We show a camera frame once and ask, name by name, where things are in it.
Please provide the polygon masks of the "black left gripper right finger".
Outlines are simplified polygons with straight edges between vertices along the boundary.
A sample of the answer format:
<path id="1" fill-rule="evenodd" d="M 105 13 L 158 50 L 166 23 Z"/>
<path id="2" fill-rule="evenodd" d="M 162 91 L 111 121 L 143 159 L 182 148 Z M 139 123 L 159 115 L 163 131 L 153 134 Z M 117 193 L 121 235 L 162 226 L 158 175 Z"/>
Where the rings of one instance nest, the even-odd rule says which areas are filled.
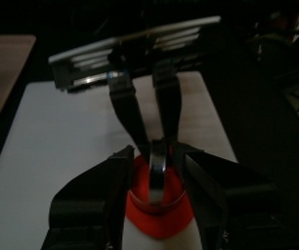
<path id="1" fill-rule="evenodd" d="M 270 215 L 279 209 L 270 180 L 242 165 L 178 142 L 171 163 L 186 190 L 202 250 L 262 250 L 250 230 L 274 227 Z"/>

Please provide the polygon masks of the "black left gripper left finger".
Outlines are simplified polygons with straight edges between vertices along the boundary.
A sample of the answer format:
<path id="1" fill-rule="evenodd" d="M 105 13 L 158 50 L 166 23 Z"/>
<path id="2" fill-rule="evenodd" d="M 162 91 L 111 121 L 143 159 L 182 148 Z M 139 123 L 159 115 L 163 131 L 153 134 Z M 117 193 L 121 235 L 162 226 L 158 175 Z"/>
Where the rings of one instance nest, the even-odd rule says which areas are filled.
<path id="1" fill-rule="evenodd" d="M 55 193 L 41 250 L 121 250 L 134 148 L 125 146 Z"/>

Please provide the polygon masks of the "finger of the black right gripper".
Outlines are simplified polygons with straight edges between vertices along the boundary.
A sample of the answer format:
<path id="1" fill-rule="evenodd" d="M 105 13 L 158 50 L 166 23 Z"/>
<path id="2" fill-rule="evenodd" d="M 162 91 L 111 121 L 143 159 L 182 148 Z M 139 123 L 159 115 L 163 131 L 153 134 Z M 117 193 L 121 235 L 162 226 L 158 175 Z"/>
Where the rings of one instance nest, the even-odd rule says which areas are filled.
<path id="1" fill-rule="evenodd" d="M 135 97 L 135 88 L 127 70 L 126 55 L 119 47 L 111 50 L 107 60 L 111 70 L 106 73 L 109 98 L 118 121 L 142 156 L 149 155 L 149 138 Z"/>
<path id="2" fill-rule="evenodd" d="M 151 66 L 151 84 L 162 128 L 166 152 L 178 136 L 181 115 L 181 88 L 177 70 L 171 60 L 155 62 Z"/>

